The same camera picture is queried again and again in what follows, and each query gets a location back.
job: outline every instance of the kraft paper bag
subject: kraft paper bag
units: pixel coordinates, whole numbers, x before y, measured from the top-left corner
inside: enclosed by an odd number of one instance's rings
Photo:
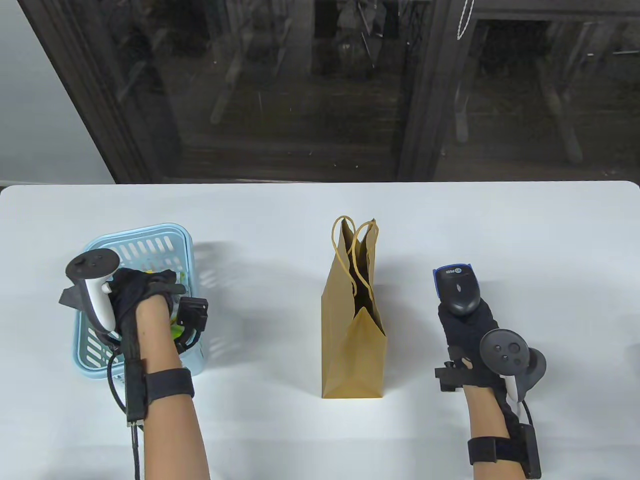
[[[335,256],[322,295],[323,398],[382,396],[387,336],[371,286],[377,238],[375,220],[355,228],[351,218],[341,216],[333,224]]]

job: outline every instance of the computer mouse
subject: computer mouse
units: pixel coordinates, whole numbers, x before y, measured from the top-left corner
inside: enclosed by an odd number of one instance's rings
[[[480,285],[471,265],[457,264],[433,271],[442,304],[456,317],[472,313],[480,304]]]

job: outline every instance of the twisted paper handle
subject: twisted paper handle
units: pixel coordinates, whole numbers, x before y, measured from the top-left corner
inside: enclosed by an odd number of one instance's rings
[[[346,216],[346,215],[339,216],[333,222],[333,228],[331,229],[331,242],[333,243],[333,250],[335,251],[335,256],[338,259],[338,261],[340,262],[340,265],[342,266],[342,269],[344,270],[344,272],[349,277],[349,280],[351,281],[351,285],[353,286],[353,296],[354,297],[358,293],[358,285],[356,284],[356,281],[351,276],[351,273],[349,272],[349,268],[344,264],[344,261],[340,257],[340,254],[338,253],[338,245],[335,242],[335,227],[343,219],[348,221],[351,224],[351,226],[353,227],[353,230],[354,230],[354,232],[353,232],[353,241],[351,242],[351,246],[347,249],[347,255],[349,255],[349,253],[351,254],[351,259],[353,260],[353,269],[355,270],[355,273],[358,276],[358,278],[360,279],[360,281],[362,282],[362,284],[369,291],[369,298],[371,299],[371,301],[373,301],[373,289],[371,288],[371,285],[369,285],[369,283],[364,279],[364,277],[360,273],[360,270],[358,269],[358,262],[356,261],[356,253],[355,252],[356,252],[356,242],[358,241],[358,236],[360,235],[360,232],[362,231],[362,229],[365,228],[365,227],[368,227],[370,225],[376,231],[376,235],[377,235],[378,231],[379,231],[378,225],[374,221],[366,221],[365,223],[360,225],[358,228],[356,228],[356,224],[353,221],[353,219],[351,219],[351,217]]]

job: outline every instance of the glass door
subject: glass door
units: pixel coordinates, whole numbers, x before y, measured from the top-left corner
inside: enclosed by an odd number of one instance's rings
[[[60,3],[113,128],[161,181],[395,180],[420,128],[429,0]]]
[[[640,21],[480,19],[435,180],[640,181]]]

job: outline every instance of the plastic basket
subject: plastic basket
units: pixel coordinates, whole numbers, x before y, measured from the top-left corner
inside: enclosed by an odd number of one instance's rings
[[[162,223],[97,238],[84,249],[110,248],[120,257],[120,266],[143,271],[174,270],[184,284],[188,296],[197,296],[196,275],[193,267],[191,236],[180,225]],[[111,350],[96,336],[86,315],[76,314],[74,328],[74,362],[82,374],[93,379],[107,378],[107,361]],[[181,354],[182,364],[192,375],[204,368],[204,355],[200,342]],[[122,356],[113,363],[113,376],[122,379]]]

